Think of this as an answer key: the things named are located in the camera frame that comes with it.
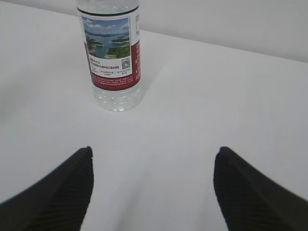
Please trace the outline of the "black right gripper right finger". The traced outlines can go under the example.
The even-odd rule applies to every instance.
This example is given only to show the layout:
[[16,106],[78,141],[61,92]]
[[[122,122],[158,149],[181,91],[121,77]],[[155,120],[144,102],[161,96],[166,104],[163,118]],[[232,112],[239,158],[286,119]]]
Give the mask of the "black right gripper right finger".
[[308,202],[277,184],[229,147],[215,158],[213,185],[230,231],[306,231]]

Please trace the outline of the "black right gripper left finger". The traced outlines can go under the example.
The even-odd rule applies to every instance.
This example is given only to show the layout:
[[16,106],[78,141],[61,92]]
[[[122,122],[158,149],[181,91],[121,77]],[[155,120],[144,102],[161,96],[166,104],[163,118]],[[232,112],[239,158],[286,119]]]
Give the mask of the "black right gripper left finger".
[[0,205],[2,231],[79,231],[94,187],[93,154],[77,150],[44,178]]

